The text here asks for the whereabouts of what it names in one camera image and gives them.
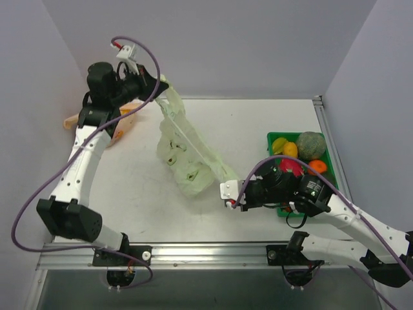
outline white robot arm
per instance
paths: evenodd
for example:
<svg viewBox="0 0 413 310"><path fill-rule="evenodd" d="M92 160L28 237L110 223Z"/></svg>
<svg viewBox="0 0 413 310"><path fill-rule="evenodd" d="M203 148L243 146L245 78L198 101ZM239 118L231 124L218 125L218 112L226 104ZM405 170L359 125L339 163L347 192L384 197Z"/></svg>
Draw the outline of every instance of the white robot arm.
<svg viewBox="0 0 413 310"><path fill-rule="evenodd" d="M120 116L119 108L135 98L147 100L153 92L156 80L145 67L134 61L135 46L122 46L117 55L121 60L114 72L110 63L94 63L88 68L87 83L90 91L85 94L79 113L76 138L70 158L82 148L82 152L64 171L49 199L40 199L37 213L52 235L78 239L97 248L122 253L129 252L126 234L103 224L102 216L89 209L89 195L97 166L108 146ZM119 69L125 65L125 76ZM160 82L154 98L168 88ZM87 144L85 141L101 125L111 122Z"/></svg>
<svg viewBox="0 0 413 310"><path fill-rule="evenodd" d="M413 271L412 232L393 229L354 205L353 212L348 207L348 201L344 202L317 176L297 178L292 173L280 171L274 160L256 170L256 180L231 180L220 185L221 199L227 207L234 208L239 203L241 211L247 211L263 205L284 203L290 205L292 212L302 212L305 217L329 223L353 238L352 241L331 240L296 231L285 248L271 253L269 257L273 263L277 265L280 262L276 259L277 255L302 257L302 265L324 261L362 269L373 279L391 287L401 287L410 280L363 219L381 235L410 271Z"/></svg>

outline white wall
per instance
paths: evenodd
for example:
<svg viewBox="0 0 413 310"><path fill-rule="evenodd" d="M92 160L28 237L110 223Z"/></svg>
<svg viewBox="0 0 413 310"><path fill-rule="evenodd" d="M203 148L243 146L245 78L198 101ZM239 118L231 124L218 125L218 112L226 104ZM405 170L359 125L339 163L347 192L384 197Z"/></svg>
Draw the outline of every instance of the white wall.
<svg viewBox="0 0 413 310"><path fill-rule="evenodd" d="M378 0L325 95L354 201L413 231L413 2ZM411 309L413 285L391 289Z"/></svg>
<svg viewBox="0 0 413 310"><path fill-rule="evenodd" d="M14 247L12 222L29 195L66 161L72 135L62 122L79 110L86 88L40 0L0 1L0 37L0 308L20 310L38 255ZM35 204L18 237L31 247L50 238Z"/></svg>
<svg viewBox="0 0 413 310"><path fill-rule="evenodd" d="M376 0L43 2L84 76L124 34L185 96L298 99L325 93Z"/></svg>

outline green basket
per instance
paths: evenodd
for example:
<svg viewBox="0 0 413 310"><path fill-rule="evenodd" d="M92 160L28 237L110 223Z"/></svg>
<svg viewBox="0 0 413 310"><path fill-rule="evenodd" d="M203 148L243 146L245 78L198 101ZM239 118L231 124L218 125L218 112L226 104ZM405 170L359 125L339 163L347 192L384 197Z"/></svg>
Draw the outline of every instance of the green basket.
<svg viewBox="0 0 413 310"><path fill-rule="evenodd" d="M270 156L274 155L272 152L272 143L278 139L278 138L286 138L288 142L296 142L298 139L298 136L301 134L301 132L269 132L267 134L267 140L268 140L268 152L270 153ZM327 165L328 171L333 174L334 177L336 177L336 174L334 173L333 165L331 164L331 159L330 155L328 154L328 150L325 151L325 153L320 157L320 160L324 161ZM276 160L276 163L279 165L281 159ZM285 211L284 209L277 208L277 214L278 216L285 218L288 215L288 211ZM290 217L291 218L302 218L304 216L303 213L291 213Z"/></svg>

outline translucent plastic bag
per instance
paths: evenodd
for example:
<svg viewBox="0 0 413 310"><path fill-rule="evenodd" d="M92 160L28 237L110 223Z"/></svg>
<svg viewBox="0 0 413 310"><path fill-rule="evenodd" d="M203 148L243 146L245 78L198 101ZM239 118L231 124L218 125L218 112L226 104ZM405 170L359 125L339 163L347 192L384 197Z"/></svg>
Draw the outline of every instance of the translucent plastic bag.
<svg viewBox="0 0 413 310"><path fill-rule="evenodd" d="M183 194L195 196L215 179L220 183L238 179L187 120L183 101L173 86L164 76L162 80L169 84L169 88L164 92L166 101L156 99L165 117L159 126L162 136L157 155L169 165Z"/></svg>

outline orange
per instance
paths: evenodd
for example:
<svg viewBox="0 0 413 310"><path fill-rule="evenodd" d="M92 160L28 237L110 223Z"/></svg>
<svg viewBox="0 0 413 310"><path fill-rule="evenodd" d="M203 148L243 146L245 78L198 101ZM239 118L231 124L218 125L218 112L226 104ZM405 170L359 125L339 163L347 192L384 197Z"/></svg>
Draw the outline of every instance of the orange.
<svg viewBox="0 0 413 310"><path fill-rule="evenodd" d="M310 167L312 167L318 173L323 173L327 171L327 165L322 160L312 160L308 163ZM310 169L308 170L309 174L315 175Z"/></svg>
<svg viewBox="0 0 413 310"><path fill-rule="evenodd" d="M287 142L284 144L283 154L294 158L298 157L297 145L294 142Z"/></svg>

